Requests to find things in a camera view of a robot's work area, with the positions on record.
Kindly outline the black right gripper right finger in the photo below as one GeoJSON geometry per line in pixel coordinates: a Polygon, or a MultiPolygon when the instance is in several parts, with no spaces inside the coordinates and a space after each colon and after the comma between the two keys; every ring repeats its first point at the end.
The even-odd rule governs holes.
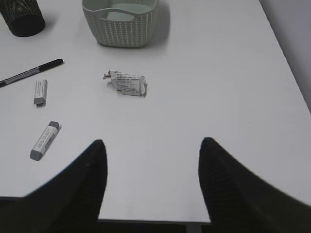
{"type": "Polygon", "coordinates": [[[309,233],[311,207],[270,185],[213,138],[203,139],[198,178],[215,233],[309,233]]]}

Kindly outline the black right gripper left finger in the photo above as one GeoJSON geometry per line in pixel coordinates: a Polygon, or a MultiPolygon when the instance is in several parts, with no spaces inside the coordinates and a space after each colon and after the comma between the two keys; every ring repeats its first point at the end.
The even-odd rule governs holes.
{"type": "Polygon", "coordinates": [[[107,183],[107,155],[95,140],[34,192],[0,209],[2,233],[94,233],[107,183]]]}

